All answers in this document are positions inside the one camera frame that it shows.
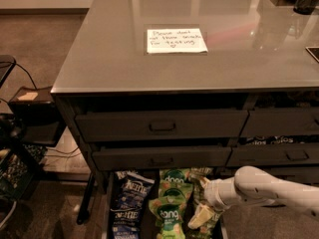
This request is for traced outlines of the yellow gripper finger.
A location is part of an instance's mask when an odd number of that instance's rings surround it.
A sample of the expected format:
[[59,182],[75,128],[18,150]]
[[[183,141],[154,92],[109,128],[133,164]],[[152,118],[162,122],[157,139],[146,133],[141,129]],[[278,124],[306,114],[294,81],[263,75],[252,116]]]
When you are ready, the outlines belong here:
[[195,209],[194,215],[188,221],[187,226],[190,229],[197,229],[207,222],[214,215],[214,210],[206,205],[199,203]]

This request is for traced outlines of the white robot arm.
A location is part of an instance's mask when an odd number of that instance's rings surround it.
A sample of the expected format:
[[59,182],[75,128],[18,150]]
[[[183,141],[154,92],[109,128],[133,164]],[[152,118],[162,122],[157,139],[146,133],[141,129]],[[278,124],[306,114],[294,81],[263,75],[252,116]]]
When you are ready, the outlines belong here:
[[204,200],[198,203],[187,226],[197,229],[209,220],[217,222],[231,206],[283,204],[319,220],[319,188],[279,179],[254,166],[242,166],[227,179],[199,180]]

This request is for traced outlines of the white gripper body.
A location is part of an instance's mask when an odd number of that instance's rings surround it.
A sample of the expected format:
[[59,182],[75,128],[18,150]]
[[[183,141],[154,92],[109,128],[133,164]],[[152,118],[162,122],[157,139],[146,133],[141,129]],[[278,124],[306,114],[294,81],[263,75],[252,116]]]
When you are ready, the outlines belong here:
[[205,202],[216,211],[224,211],[237,203],[237,193],[234,178],[209,180],[203,177],[200,180]]

